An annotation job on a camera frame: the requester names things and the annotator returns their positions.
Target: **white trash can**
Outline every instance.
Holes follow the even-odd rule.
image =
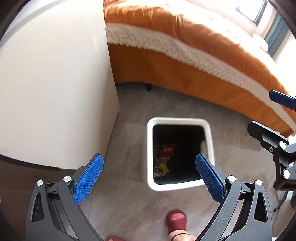
[[[142,147],[141,177],[155,191],[204,185],[195,168],[195,157],[200,153],[215,165],[211,129],[204,119],[152,118]],[[159,165],[160,154],[167,150],[173,150],[173,156],[165,160],[168,172],[158,173],[162,169],[155,165]]]

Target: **bed leg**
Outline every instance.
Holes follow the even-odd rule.
[[[147,90],[151,91],[152,90],[152,85],[151,84],[147,84]]]

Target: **gray tile floor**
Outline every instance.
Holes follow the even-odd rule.
[[[240,181],[261,179],[271,210],[279,202],[273,190],[275,166],[272,155],[247,132],[249,118],[209,103],[159,87],[151,92],[141,83],[117,84],[120,111],[113,129],[104,170],[87,201],[81,203],[97,232],[126,241],[165,240],[166,214],[181,209],[188,216],[187,231],[199,235],[215,213],[206,187],[155,192],[141,181],[140,149],[143,133],[152,117],[206,119],[212,131],[216,165]]]

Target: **blue clip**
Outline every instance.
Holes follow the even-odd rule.
[[[223,204],[225,201],[224,185],[202,154],[196,156],[195,166],[213,200]]]
[[[269,98],[278,104],[281,104],[291,110],[296,109],[296,98],[283,94],[281,92],[271,90],[269,92]]]
[[[101,155],[97,155],[89,167],[86,169],[82,177],[75,185],[74,200],[77,205],[87,199],[91,189],[98,179],[104,166],[104,160]]]

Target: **white cabinet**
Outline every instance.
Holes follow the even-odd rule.
[[[0,154],[76,169],[118,110],[102,1],[31,0],[0,42]]]

